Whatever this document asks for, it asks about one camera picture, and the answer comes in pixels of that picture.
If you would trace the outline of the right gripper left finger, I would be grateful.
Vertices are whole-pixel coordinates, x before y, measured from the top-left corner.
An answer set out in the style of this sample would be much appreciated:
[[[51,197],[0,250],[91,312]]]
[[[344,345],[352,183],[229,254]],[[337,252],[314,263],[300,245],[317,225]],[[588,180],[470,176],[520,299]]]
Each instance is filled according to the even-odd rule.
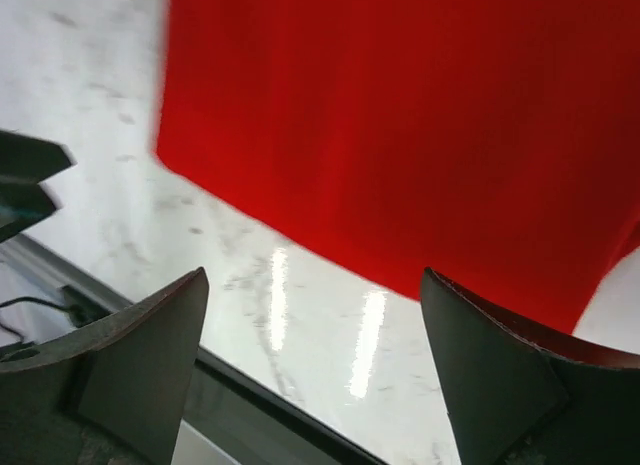
[[[209,293],[203,269],[1,360],[4,464],[168,464]]]

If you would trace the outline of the red t shirt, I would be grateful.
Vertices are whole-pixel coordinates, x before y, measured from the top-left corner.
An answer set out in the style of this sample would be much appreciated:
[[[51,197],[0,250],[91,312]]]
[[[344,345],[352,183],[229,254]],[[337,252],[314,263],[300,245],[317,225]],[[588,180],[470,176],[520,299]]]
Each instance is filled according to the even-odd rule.
[[[156,152],[416,298],[570,332],[639,245],[639,0],[169,0]]]

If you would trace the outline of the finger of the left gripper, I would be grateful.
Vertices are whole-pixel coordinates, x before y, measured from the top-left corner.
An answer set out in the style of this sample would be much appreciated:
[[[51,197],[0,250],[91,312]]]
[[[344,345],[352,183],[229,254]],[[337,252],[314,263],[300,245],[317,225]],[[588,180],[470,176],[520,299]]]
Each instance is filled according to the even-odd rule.
[[[12,239],[60,209],[43,181],[1,178],[1,242]]]
[[[75,162],[64,146],[7,130],[1,131],[1,178],[41,182]]]

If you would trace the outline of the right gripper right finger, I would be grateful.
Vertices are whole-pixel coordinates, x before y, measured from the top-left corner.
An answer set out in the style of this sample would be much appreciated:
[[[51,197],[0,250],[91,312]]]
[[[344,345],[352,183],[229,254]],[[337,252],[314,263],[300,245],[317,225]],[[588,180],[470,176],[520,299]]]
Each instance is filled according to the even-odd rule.
[[[432,269],[421,308],[462,463],[638,463],[638,355],[556,331]]]

